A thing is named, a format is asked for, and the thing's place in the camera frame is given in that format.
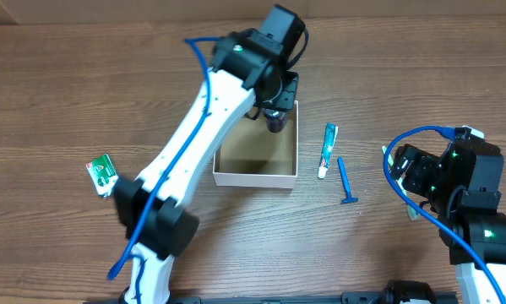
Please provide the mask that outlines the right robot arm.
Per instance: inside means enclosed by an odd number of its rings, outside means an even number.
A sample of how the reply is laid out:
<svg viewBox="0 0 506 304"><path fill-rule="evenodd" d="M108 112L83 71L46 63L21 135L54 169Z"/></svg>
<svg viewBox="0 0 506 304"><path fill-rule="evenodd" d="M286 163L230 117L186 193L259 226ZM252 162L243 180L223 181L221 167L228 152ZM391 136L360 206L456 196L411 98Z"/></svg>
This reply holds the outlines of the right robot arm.
<svg viewBox="0 0 506 304"><path fill-rule="evenodd" d="M506 298L506 215L498 212L503 164L498 146L471 136L449 143L440 156L399 147L390 174L427 199L438 220L486 264Z"/></svg>

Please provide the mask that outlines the white cardboard box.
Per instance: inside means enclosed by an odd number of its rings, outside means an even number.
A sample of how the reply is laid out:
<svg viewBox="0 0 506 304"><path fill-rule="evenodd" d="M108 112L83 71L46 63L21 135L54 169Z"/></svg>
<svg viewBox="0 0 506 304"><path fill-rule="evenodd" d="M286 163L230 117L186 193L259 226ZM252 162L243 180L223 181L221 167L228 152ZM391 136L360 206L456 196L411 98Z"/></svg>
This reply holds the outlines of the white cardboard box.
<svg viewBox="0 0 506 304"><path fill-rule="evenodd" d="M284 128L272 133L264 117L247 118L230 131L214 155L219 187L294 188L298 175L299 102Z"/></svg>

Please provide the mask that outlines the teal toothpaste tube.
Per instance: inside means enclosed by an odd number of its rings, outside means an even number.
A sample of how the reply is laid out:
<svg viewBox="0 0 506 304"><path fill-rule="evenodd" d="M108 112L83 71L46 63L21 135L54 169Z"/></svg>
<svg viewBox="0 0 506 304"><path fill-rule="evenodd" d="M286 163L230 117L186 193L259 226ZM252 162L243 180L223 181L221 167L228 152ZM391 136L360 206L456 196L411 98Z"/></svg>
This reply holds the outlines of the teal toothpaste tube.
<svg viewBox="0 0 506 304"><path fill-rule="evenodd" d="M333 148L335 146L335 140L338 134L338 127L332 123L327 123L324 133L324 143L321 153L321 158L318 165L318 178L324 179L329 169L329 163Z"/></svg>

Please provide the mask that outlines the blue disposable razor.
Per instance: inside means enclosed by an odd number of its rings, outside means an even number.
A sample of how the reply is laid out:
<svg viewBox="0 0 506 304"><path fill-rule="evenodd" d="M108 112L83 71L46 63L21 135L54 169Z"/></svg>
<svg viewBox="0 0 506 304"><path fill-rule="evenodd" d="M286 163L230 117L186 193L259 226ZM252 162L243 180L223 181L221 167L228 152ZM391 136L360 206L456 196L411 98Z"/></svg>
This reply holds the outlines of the blue disposable razor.
<svg viewBox="0 0 506 304"><path fill-rule="evenodd" d="M344 163L343 158L339 157L337 159L337 163L338 163L338 166L339 166L341 181L342 181L343 188L344 188L344 191L345 191L345 198L341 201L341 203L342 204L357 203L358 202L358 198L354 198L351 195L351 186L350 186L350 183L349 183L349 179L348 179L348 176L347 176L347 171L346 171L346 168L345 168L345 163Z"/></svg>

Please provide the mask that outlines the green white soap packet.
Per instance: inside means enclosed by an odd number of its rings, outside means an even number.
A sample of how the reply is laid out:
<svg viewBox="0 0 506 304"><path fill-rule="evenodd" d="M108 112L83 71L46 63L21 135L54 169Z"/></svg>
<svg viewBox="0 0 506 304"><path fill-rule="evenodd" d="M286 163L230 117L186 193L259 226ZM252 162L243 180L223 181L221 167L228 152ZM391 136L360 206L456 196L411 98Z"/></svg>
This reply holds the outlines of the green white soap packet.
<svg viewBox="0 0 506 304"><path fill-rule="evenodd" d="M111 196L119 176L110 155L103 154L87 163L85 167L97 194L103 198Z"/></svg>

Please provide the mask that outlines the clear pump bottle dark liquid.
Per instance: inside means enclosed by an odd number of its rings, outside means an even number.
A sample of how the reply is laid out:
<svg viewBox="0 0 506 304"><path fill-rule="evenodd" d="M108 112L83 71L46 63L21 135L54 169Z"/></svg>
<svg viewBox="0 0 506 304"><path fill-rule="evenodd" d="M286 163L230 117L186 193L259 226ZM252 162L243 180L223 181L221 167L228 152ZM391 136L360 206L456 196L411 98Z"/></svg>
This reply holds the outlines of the clear pump bottle dark liquid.
<svg viewBox="0 0 506 304"><path fill-rule="evenodd" d="M285 111L264 109L266 126L272 133L280 132L286 125L288 114Z"/></svg>

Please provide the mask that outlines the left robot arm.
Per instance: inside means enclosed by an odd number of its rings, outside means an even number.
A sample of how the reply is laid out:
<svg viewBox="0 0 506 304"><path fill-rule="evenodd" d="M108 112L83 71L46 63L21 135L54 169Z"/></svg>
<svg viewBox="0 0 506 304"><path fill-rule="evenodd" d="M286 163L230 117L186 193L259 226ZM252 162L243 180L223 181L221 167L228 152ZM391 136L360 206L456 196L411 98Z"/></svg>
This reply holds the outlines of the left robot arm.
<svg viewBox="0 0 506 304"><path fill-rule="evenodd" d="M120 176L113 188L127 246L111 267L113 280L126 262L131 282L121 303L166 303L176 257L188 246L199 219L187 211L209 160L226 135L258 111L290 111L299 76L292 67L307 41L304 22L275 5L260 28L223 36L187 38L204 76L198 95L163 150L133 180Z"/></svg>

